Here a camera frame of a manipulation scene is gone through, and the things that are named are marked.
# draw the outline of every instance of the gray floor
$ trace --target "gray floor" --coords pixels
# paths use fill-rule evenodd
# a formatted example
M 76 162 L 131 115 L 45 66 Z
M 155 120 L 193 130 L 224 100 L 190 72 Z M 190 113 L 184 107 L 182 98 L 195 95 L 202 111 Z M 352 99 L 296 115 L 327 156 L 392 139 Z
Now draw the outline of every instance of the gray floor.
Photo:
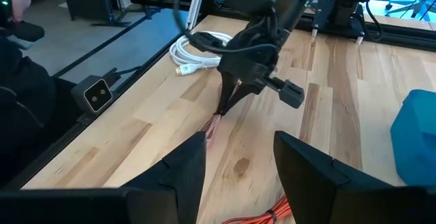
M 55 74 L 123 28 L 92 27 L 93 21 L 71 21 L 68 9 L 59 7 L 65 0 L 44 0 L 33 4 L 25 12 L 25 20 L 42 26 L 46 36 L 24 54 L 44 66 L 49 74 Z M 126 21 L 135 22 L 142 13 L 128 13 Z
M 162 10 L 154 15 L 152 20 L 144 21 L 62 78 L 77 83 L 91 74 L 102 76 L 113 67 L 121 71 L 143 65 L 178 33 L 172 11 Z M 120 85 L 128 76 L 124 75 L 113 88 Z

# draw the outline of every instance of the coiled white cable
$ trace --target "coiled white cable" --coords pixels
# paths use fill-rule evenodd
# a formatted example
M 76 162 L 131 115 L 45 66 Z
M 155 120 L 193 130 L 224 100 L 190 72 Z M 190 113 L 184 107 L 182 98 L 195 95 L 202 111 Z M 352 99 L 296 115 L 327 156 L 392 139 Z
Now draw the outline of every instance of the coiled white cable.
M 224 45 L 232 39 L 231 36 L 224 33 L 207 31 L 211 35 L 223 41 Z M 170 47 L 170 56 L 172 61 L 178 65 L 176 73 L 178 75 L 192 74 L 198 69 L 213 68 L 219 65 L 221 57 L 198 57 L 185 50 L 189 40 L 182 36 Z

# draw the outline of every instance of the red cable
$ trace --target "red cable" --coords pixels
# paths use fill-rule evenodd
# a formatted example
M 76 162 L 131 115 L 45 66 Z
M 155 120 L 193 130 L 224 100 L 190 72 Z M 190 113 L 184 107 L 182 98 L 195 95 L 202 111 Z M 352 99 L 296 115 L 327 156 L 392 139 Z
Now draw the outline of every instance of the red cable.
M 258 217 L 241 217 L 224 221 L 223 224 L 274 224 L 276 221 L 292 215 L 291 208 L 287 202 L 286 196 L 280 200 L 267 212 Z
M 209 147 L 214 140 L 215 132 L 218 129 L 219 122 L 222 115 L 214 114 L 212 118 L 207 121 L 200 131 L 206 132 L 206 145 Z M 275 224 L 276 221 L 292 215 L 291 208 L 287 202 L 286 196 L 280 200 L 267 212 L 258 217 L 241 217 L 224 221 L 223 224 Z
M 203 125 L 203 127 L 200 129 L 200 131 L 206 132 L 206 145 L 209 147 L 214 139 L 215 132 L 218 129 L 219 121 L 221 121 L 222 115 L 216 114 L 213 115 L 209 121 L 206 122 L 206 124 Z

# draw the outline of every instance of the wooden table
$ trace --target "wooden table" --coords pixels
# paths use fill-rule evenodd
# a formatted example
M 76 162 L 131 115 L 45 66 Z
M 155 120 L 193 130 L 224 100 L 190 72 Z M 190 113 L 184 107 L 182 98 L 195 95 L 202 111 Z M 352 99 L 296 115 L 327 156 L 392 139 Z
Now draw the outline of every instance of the wooden table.
M 234 35 L 245 24 L 208 16 L 197 30 Z M 435 89 L 433 56 L 323 35 L 312 42 L 310 33 L 294 31 L 278 75 L 303 86 L 305 102 L 295 110 L 265 89 L 223 118 L 207 153 L 198 223 L 263 213 L 283 194 L 272 152 L 276 130 L 403 184 L 389 129 L 410 90 Z M 191 136 L 214 112 L 221 79 L 216 70 L 178 77 L 175 68 L 167 54 L 25 188 L 118 187 Z

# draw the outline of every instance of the blue box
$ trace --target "blue box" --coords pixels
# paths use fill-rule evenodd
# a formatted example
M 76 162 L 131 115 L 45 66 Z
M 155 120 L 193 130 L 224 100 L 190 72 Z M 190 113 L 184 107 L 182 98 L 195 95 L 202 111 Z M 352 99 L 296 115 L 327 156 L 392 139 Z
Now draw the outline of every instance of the blue box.
M 408 185 L 436 185 L 436 93 L 411 91 L 390 135 L 401 179 Z

